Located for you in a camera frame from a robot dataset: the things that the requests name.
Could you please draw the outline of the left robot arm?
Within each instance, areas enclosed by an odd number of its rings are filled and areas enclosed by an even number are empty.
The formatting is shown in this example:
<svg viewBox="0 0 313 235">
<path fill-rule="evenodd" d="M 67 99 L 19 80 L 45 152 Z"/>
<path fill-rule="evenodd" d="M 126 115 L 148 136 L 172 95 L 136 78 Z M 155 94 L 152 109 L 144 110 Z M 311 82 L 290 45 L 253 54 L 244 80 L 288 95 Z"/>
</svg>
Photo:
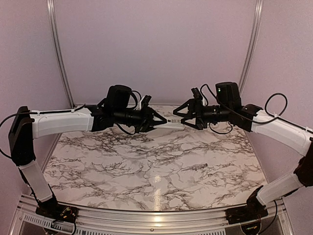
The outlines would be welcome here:
<svg viewBox="0 0 313 235">
<path fill-rule="evenodd" d="M 114 125 L 134 127 L 135 133 L 149 132 L 155 126 L 166 124 L 166 118 L 149 107 L 151 96 L 136 101 L 139 108 L 128 106 L 131 96 L 135 96 L 131 88 L 114 85 L 96 105 L 58 111 L 31 111 L 22 106 L 13 115 L 8 135 L 11 159 L 35 194 L 39 207 L 50 217 L 59 217 L 62 207 L 36 162 L 33 140 L 67 132 L 103 131 Z"/>
</svg>

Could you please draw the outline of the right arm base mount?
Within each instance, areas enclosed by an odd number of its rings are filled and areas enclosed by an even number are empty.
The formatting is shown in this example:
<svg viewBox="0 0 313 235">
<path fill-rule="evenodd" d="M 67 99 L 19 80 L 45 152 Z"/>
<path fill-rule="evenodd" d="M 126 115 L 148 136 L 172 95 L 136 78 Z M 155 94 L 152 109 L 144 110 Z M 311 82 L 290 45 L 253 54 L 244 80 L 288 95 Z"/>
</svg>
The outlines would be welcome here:
<svg viewBox="0 0 313 235">
<path fill-rule="evenodd" d="M 266 217 L 268 211 L 264 207 L 251 209 L 248 206 L 241 206 L 227 209 L 225 215 L 229 224 L 237 224 Z"/>
</svg>

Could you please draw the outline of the white remote control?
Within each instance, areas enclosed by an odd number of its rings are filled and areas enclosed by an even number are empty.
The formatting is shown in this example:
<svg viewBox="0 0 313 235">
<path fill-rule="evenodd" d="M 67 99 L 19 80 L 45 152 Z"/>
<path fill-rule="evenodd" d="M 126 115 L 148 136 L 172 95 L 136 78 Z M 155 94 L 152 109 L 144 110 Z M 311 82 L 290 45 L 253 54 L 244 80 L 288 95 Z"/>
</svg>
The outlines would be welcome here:
<svg viewBox="0 0 313 235">
<path fill-rule="evenodd" d="M 163 124 L 162 128 L 184 130 L 185 126 L 180 122 L 180 119 L 167 119 L 167 122 Z"/>
</svg>

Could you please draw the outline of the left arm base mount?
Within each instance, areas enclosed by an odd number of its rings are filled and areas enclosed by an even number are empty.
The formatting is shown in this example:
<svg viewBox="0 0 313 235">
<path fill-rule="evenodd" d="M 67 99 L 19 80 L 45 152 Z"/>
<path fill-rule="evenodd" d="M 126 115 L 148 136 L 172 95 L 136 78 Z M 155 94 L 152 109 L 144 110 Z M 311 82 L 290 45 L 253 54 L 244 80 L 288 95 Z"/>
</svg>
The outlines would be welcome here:
<svg viewBox="0 0 313 235">
<path fill-rule="evenodd" d="M 78 208 L 66 205 L 38 206 L 36 214 L 48 217 L 54 221 L 74 223 L 78 215 Z"/>
</svg>

